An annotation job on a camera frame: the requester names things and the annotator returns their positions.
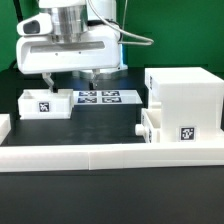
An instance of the white block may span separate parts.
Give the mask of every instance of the white block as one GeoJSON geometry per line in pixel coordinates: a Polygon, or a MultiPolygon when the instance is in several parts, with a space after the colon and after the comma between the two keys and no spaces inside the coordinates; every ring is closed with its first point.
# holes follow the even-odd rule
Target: white block
{"type": "Polygon", "coordinates": [[[88,170],[89,154],[79,146],[0,148],[0,172],[88,170]]]}
{"type": "Polygon", "coordinates": [[[74,106],[73,90],[24,90],[18,104],[21,119],[69,119],[74,106]]]}
{"type": "MultiPolygon", "coordinates": [[[[224,98],[222,79],[202,68],[148,68],[145,84],[149,88],[149,110],[143,110],[142,115],[149,121],[142,125],[152,131],[154,115],[161,109],[159,142],[217,138],[224,98]]],[[[153,142],[144,137],[146,142],[153,142]]]]}
{"type": "Polygon", "coordinates": [[[107,145],[105,149],[94,150],[89,152],[89,169],[122,169],[123,149],[115,149],[112,145],[107,145]]]}
{"type": "Polygon", "coordinates": [[[0,145],[11,130],[9,114],[0,114],[0,145]]]}

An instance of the white container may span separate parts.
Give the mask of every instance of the white container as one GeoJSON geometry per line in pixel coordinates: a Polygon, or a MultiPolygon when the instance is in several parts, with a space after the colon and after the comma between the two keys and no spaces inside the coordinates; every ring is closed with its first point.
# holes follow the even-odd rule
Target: white container
{"type": "Polygon", "coordinates": [[[0,114],[0,145],[11,130],[9,114],[0,114]]]}
{"type": "Polygon", "coordinates": [[[145,70],[145,84],[149,89],[149,108],[142,110],[142,116],[150,122],[144,121],[141,125],[154,133],[155,128],[150,123],[153,124],[154,115],[161,110],[157,122],[160,124],[157,130],[159,142],[214,141],[220,138],[224,97],[222,79],[202,68],[148,68],[145,70]]]}
{"type": "Polygon", "coordinates": [[[69,119],[74,106],[73,90],[24,90],[18,104],[20,119],[69,119]]]}

